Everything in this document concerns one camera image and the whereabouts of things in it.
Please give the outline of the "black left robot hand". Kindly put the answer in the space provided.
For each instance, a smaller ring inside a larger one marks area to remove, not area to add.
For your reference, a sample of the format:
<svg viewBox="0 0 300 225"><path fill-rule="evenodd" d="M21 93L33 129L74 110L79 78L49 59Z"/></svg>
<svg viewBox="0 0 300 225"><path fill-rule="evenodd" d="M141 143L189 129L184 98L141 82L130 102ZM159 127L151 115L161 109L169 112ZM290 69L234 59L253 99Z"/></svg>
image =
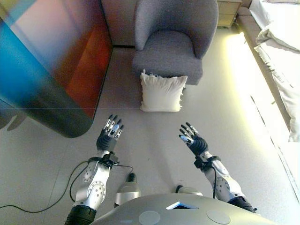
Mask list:
<svg viewBox="0 0 300 225"><path fill-rule="evenodd" d="M117 141L120 138L124 125L122 125L122 120L117 120L118 116L111 114L101 133L97 139L96 147L98 151L113 151Z"/></svg>

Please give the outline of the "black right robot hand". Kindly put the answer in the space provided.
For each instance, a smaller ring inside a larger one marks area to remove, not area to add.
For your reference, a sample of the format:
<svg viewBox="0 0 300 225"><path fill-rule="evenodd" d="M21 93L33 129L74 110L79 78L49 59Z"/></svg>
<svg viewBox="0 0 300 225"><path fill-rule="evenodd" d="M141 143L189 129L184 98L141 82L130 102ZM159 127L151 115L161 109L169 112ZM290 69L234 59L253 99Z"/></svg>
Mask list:
<svg viewBox="0 0 300 225"><path fill-rule="evenodd" d="M208 151L207 142L199 136L199 132L193 125L188 122L186 122L185 125L181 124L180 132L179 138L188 146L196 157L199 157L201 154Z"/></svg>

